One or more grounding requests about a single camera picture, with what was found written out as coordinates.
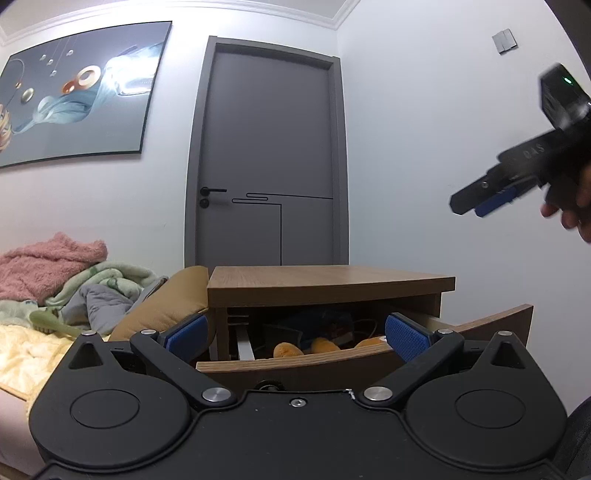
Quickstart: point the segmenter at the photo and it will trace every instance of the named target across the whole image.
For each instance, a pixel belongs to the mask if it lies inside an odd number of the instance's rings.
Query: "blue gripper pad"
[[[419,356],[433,343],[427,329],[400,313],[388,316],[385,330],[388,345],[405,362]]]
[[[185,362],[197,358],[207,345],[207,317],[201,315],[170,335],[164,348]]]

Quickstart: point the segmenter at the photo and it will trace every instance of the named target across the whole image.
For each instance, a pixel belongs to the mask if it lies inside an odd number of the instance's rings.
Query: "tan cushion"
[[[189,267],[175,273],[162,287],[123,317],[109,340],[129,340],[134,333],[146,328],[163,332],[193,313],[204,313],[207,310],[208,281],[206,267]],[[215,325],[210,323],[210,342],[214,334]]]

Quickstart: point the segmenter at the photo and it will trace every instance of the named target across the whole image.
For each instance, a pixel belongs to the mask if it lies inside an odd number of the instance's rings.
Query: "crown molding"
[[[157,7],[157,8],[224,8],[231,10],[242,10],[256,12],[276,17],[290,18],[301,22],[318,25],[320,27],[336,30],[347,18],[360,0],[346,0],[334,18],[323,17],[295,8],[282,7],[280,5],[263,4],[251,0],[164,0],[156,4],[154,0],[122,0],[110,4],[98,5],[96,7],[83,8],[66,14],[44,20],[42,22],[23,28],[11,35],[0,26],[0,47],[11,44],[17,40],[34,35],[36,33],[58,27],[77,20],[99,17],[116,12],[120,8],[129,7]]]
[[[332,25],[330,28],[334,30],[338,29],[360,1],[361,0],[346,0],[332,19]]]

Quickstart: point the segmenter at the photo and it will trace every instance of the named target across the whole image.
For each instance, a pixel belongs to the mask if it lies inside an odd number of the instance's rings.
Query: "black door handle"
[[[228,189],[210,189],[207,187],[201,187],[201,190],[199,190],[199,193],[201,195],[203,195],[204,197],[208,197],[211,192],[227,192],[227,191],[228,191]]]

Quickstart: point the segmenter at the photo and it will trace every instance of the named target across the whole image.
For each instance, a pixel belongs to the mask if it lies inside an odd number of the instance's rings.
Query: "finger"
[[[579,217],[574,212],[567,210],[566,212],[562,212],[562,226],[567,230],[572,230],[579,224]]]
[[[591,164],[581,171],[579,191],[577,192],[577,205],[586,207],[591,203]]]
[[[591,244],[591,223],[581,223],[579,225],[579,235],[588,244]]]
[[[548,217],[551,217],[552,215],[554,215],[556,212],[558,212],[558,207],[555,207],[554,205],[550,205],[549,203],[545,203],[540,208],[540,212],[542,213],[543,217],[548,218]]]

